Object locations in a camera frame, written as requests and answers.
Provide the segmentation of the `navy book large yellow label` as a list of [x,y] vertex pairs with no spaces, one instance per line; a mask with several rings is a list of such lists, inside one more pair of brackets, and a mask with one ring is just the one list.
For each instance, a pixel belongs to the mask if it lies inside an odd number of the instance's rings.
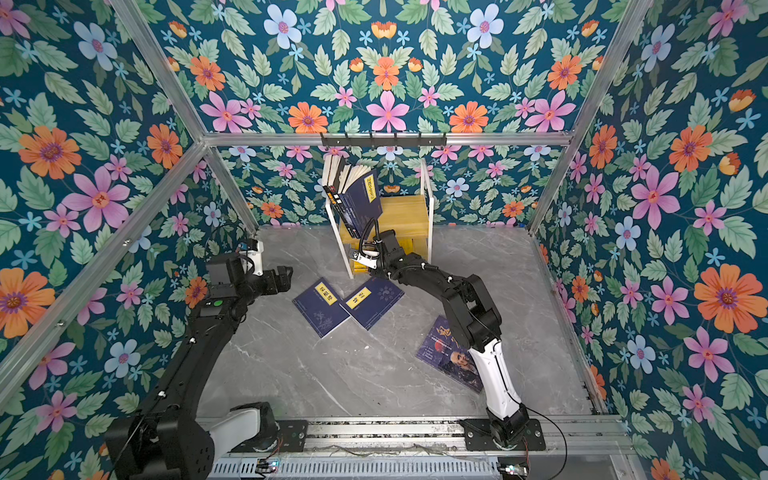
[[387,279],[371,277],[342,306],[366,330],[370,330],[404,295]]

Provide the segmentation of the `navy book Yuewei label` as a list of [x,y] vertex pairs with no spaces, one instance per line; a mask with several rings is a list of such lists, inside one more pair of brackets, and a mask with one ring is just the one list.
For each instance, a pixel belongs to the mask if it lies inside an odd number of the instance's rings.
[[356,178],[342,195],[346,201],[354,237],[360,239],[367,223],[378,220],[383,213],[379,195],[378,175],[375,170]]

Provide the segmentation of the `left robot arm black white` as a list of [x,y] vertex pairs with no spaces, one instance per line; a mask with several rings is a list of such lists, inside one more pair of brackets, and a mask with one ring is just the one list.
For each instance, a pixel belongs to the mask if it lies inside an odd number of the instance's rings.
[[241,266],[211,268],[208,295],[191,311],[184,338],[158,384],[134,416],[114,421],[104,435],[115,479],[205,479],[224,454],[246,444],[272,451],[280,444],[271,406],[234,407],[211,427],[197,420],[200,399],[219,355],[259,297],[287,292],[293,270],[261,275]]

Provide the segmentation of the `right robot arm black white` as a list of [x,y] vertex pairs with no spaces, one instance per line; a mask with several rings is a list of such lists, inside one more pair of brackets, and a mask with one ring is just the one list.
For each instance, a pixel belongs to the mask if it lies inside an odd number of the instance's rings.
[[483,280],[450,274],[417,253],[405,252],[393,230],[361,240],[355,259],[372,276],[415,287],[441,302],[451,333],[471,355],[482,381],[488,435],[503,449],[521,441],[530,417],[513,386],[503,355],[502,318]]

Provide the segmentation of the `white metal wooden book shelf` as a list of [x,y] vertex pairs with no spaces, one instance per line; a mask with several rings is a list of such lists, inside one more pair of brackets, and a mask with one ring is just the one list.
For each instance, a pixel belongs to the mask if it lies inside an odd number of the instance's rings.
[[[358,249],[359,240],[372,238],[374,231],[363,233],[360,239],[354,237],[346,201],[342,195],[360,175],[373,170],[366,165],[354,166],[338,155],[340,161],[335,168],[333,185],[336,205],[331,206],[327,196],[325,209],[330,220],[339,251],[342,255],[347,276],[353,278],[364,270],[364,266],[353,260],[353,251]],[[383,213],[378,219],[380,230],[394,230],[401,246],[408,253],[417,253],[430,259],[432,255],[435,198],[432,191],[429,168],[424,160],[417,167],[419,189],[416,194],[406,196],[384,196],[379,186]]]

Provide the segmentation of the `black Murphy's law book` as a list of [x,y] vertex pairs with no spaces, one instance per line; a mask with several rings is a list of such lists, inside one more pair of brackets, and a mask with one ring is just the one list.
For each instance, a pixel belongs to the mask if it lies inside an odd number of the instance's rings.
[[333,185],[336,178],[335,168],[338,166],[340,157],[338,155],[331,156],[325,161],[322,175],[322,187],[327,196],[327,199],[331,206],[336,205],[335,194],[333,192]]

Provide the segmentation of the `grey hook rail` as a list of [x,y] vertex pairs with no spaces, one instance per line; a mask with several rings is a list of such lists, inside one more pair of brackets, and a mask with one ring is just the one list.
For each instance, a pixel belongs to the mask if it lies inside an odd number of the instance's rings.
[[321,134],[321,145],[324,147],[360,147],[360,148],[378,148],[378,147],[442,147],[448,145],[446,134],[422,134],[422,133],[402,133],[402,134]]

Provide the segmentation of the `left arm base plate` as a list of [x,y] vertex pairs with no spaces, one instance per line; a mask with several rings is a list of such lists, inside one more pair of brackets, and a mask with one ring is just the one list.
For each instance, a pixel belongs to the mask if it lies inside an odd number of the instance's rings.
[[307,440],[306,420],[277,420],[269,423],[255,437],[241,442],[231,453],[295,453],[302,452]]

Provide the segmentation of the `aluminium frame horizontal back bar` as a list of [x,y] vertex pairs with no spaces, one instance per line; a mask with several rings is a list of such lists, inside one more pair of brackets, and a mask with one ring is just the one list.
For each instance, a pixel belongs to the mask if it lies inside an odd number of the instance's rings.
[[361,147],[379,146],[439,147],[447,145],[549,145],[567,146],[573,135],[570,132],[513,132],[513,133],[393,133],[393,134],[279,134],[279,133],[209,133],[204,136],[207,145],[225,146],[323,146]]

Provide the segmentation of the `aluminium frame left diagonal bar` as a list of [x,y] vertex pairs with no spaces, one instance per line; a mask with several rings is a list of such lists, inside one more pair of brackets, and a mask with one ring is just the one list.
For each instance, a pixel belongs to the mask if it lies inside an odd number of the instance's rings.
[[109,277],[147,225],[170,201],[171,194],[189,177],[206,151],[207,145],[193,143],[180,161],[153,188],[125,223],[96,252],[41,319],[24,335],[1,362],[1,409],[19,391],[42,357],[55,347],[58,339],[79,311],[91,299],[95,289]]

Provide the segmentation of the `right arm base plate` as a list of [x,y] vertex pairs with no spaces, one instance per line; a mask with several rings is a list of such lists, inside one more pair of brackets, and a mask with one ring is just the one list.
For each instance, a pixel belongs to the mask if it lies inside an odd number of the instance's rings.
[[463,419],[465,448],[468,451],[533,451],[546,449],[545,436],[538,420],[510,427],[488,419]]

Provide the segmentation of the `aluminium front rail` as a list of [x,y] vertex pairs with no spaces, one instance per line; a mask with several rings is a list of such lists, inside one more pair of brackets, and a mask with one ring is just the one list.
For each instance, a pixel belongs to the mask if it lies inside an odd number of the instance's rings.
[[277,422],[281,453],[449,456],[620,455],[636,452],[615,415],[532,415],[523,438],[499,447],[481,417],[316,417]]

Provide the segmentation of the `aluminium frame corner post left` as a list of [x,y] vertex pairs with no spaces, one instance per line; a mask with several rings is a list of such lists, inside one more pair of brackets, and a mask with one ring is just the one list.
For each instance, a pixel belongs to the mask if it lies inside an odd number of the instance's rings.
[[217,147],[214,147],[208,139],[209,131],[203,124],[193,102],[184,91],[177,75],[172,70],[164,51],[157,41],[152,29],[142,14],[135,1],[112,1],[112,7],[132,38],[144,61],[152,71],[158,85],[164,91],[171,106],[184,124],[193,147],[201,147],[202,153],[198,158],[204,157],[208,166],[219,180],[222,190],[236,211],[239,221],[248,232],[249,237],[255,237],[258,231],[258,223],[255,221],[246,200],[236,183],[229,167],[225,164]]

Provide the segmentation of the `aluminium frame corner post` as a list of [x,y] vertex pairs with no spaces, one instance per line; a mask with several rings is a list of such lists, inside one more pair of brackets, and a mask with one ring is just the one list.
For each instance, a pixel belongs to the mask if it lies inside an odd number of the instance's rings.
[[246,200],[236,183],[229,167],[225,164],[217,147],[214,147],[208,139],[209,131],[203,124],[193,102],[184,91],[177,75],[172,70],[164,51],[157,41],[152,29],[142,14],[135,1],[112,1],[112,7],[132,38],[144,61],[152,71],[158,85],[164,91],[171,106],[184,124],[193,147],[201,147],[202,153],[198,158],[204,157],[208,166],[219,180],[222,190],[236,211],[239,221],[248,232],[249,237],[255,237],[258,231],[258,223],[255,221]]
[[528,225],[528,232],[531,236],[536,234],[552,206],[557,191],[565,180],[569,163],[579,152],[579,147],[587,136],[603,98],[608,93],[623,59],[627,55],[635,36],[641,30],[643,21],[652,5],[651,0],[632,0],[627,3],[613,39],[605,52],[601,69],[596,74],[575,119],[569,143],[558,158],[548,183],[539,197],[536,214]]

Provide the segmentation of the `aluminium frame corner post right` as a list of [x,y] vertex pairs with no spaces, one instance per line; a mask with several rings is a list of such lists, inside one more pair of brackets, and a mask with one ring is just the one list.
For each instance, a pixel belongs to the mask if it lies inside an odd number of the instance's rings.
[[548,183],[539,197],[536,214],[528,225],[528,232],[531,236],[536,234],[552,206],[557,191],[565,180],[569,163],[579,152],[579,147],[587,136],[603,98],[608,93],[623,59],[627,55],[635,36],[641,30],[643,21],[652,5],[651,0],[632,0],[627,3],[613,39],[605,52],[601,69],[596,74],[575,119],[569,143],[558,158]]

